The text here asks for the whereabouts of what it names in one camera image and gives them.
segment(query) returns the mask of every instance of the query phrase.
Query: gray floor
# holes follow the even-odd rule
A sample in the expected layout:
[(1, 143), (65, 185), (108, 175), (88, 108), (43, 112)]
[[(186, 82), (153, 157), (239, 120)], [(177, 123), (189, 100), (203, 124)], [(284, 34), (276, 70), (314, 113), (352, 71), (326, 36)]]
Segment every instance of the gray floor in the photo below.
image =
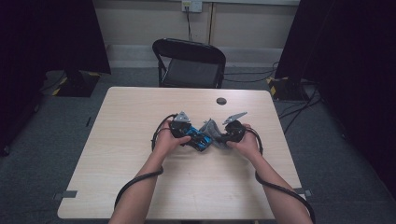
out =
[[(226, 72), (268, 70), (227, 68)], [(46, 85), (61, 74), (50, 73)], [(226, 78), (247, 81), (263, 76)], [(50, 95), (53, 88), (44, 91), (39, 111), (10, 145), (11, 154), (0, 158), (0, 223), (106, 223), (61, 220), (56, 215), (60, 202), (52, 197), (66, 190), (106, 90), (111, 86), (152, 87), (157, 82), (156, 68), (114, 68), (111, 76), (100, 78), (91, 98), (54, 97)], [(224, 81), (223, 88), (268, 90), (264, 81)], [(295, 103), (274, 104), (282, 113)], [(89, 117), (92, 119), (86, 127)], [(291, 118), (281, 120), (284, 128)], [(313, 193), (307, 200), (315, 209), (317, 223), (395, 223), (396, 203), (342, 134), (337, 119), (323, 103), (302, 112), (286, 133), (303, 187)]]

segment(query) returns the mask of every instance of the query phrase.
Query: person's right arm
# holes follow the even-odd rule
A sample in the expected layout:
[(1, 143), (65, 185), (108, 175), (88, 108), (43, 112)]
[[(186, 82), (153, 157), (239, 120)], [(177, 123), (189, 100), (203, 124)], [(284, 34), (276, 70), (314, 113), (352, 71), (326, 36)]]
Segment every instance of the person's right arm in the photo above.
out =
[[(229, 141), (227, 145), (238, 149), (241, 155), (252, 163), (262, 180), (294, 191), (260, 154), (256, 136), (253, 133), (246, 132), (239, 143)], [(305, 206), (297, 199), (277, 189), (266, 186), (263, 186), (263, 188), (278, 223), (312, 223)]]

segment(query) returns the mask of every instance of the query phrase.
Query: hand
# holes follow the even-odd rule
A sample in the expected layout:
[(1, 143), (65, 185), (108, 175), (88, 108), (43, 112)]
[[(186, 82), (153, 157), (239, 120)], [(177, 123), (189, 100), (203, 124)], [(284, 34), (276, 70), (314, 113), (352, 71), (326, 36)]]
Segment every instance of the hand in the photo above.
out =
[(180, 138), (175, 138), (171, 131), (169, 130), (170, 120), (167, 120), (160, 129), (157, 136), (157, 142), (155, 144), (154, 151), (160, 150), (167, 156), (170, 154), (177, 146), (187, 143), (191, 140), (190, 136), (184, 136)]
[[(246, 128), (250, 128), (249, 124), (243, 124)], [(251, 161), (252, 158), (260, 156), (259, 146), (257, 144), (256, 136), (253, 133), (245, 132), (244, 137), (240, 142), (228, 141), (227, 145), (238, 149), (242, 156)]]

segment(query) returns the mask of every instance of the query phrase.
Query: chair seat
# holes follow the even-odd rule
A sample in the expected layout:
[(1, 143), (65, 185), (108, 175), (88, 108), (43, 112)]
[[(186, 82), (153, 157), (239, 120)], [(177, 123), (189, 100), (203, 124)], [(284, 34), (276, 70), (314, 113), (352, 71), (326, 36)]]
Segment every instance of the chair seat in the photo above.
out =
[(167, 87), (213, 88), (217, 87), (221, 66), (172, 59), (163, 77)]

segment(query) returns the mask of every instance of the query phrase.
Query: person's left hand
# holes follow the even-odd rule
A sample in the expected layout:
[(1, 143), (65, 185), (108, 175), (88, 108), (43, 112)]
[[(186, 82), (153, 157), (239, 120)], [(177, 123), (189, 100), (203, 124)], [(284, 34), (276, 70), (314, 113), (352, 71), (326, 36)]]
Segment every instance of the person's left hand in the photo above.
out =
[(170, 120), (167, 120), (161, 127), (161, 131), (158, 133), (157, 142), (154, 148), (154, 151), (160, 150), (165, 153), (165, 155), (170, 154), (177, 146), (191, 140), (190, 136), (175, 138), (169, 129), (170, 122)]

